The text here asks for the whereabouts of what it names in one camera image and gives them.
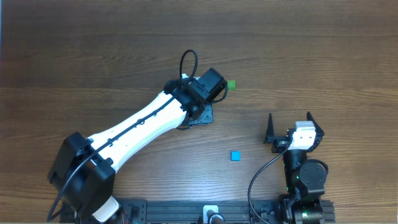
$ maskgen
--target green block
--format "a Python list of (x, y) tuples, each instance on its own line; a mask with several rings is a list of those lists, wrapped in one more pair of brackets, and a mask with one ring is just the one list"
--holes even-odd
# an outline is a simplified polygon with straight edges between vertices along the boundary
[(228, 80), (228, 89), (229, 90), (236, 89), (235, 80)]

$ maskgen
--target black metal base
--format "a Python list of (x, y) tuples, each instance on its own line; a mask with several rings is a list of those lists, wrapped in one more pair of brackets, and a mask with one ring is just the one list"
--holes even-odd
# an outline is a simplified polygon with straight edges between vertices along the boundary
[[(254, 218), (248, 202), (147, 202), (143, 199), (118, 199), (130, 224), (145, 223), (199, 223), (203, 206), (217, 205), (226, 223), (263, 224)], [(273, 200), (253, 200), (254, 209), (270, 224), (277, 224), (275, 211), (278, 203)], [(326, 222), (335, 222), (333, 203), (323, 201)], [(68, 206), (60, 215), (60, 223), (97, 223), (94, 218), (80, 220)]]

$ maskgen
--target brown wooden surface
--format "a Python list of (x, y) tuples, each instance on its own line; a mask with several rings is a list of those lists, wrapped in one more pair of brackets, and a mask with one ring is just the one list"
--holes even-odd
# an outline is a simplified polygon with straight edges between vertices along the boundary
[[(44, 222), (63, 139), (143, 108), (189, 48), (199, 75), (215, 67), (237, 90), (214, 106), (213, 124), (169, 131), (131, 158), (116, 196), (246, 200), (275, 156), (262, 144), (268, 113), (285, 134), (309, 110), (326, 132), (310, 156), (329, 165), (323, 198), (337, 221), (397, 221), (396, 0), (10, 0), (1, 47), (0, 221)], [(252, 196), (284, 189), (278, 161)]]

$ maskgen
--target wooden table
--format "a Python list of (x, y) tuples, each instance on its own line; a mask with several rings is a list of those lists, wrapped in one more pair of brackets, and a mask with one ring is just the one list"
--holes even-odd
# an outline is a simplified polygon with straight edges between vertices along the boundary
[[(131, 158), (115, 196), (246, 200), (275, 156), (262, 143), (268, 113), (285, 134), (311, 111), (326, 136), (310, 156), (329, 165), (323, 198), (337, 221), (397, 221), (396, 0), (12, 0), (1, 47), (2, 222), (44, 222), (63, 139), (139, 111), (178, 77), (187, 49), (199, 54), (198, 75), (215, 67), (237, 89), (214, 106), (213, 124), (169, 131)], [(252, 197), (284, 192), (277, 161)]]

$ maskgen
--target wood grain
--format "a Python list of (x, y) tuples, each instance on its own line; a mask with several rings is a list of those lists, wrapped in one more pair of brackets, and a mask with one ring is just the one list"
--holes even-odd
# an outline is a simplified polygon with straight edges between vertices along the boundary
[[(311, 111), (326, 132), (311, 156), (330, 167), (323, 198), (337, 221), (396, 222), (397, 24), (394, 0), (3, 1), (0, 222), (44, 222), (63, 139), (140, 110), (178, 77), (186, 49), (198, 74), (215, 67), (237, 90), (213, 124), (171, 130), (131, 158), (115, 196), (246, 200), (274, 157), (267, 114), (284, 134)], [(284, 193), (281, 167), (264, 171), (253, 198)]]

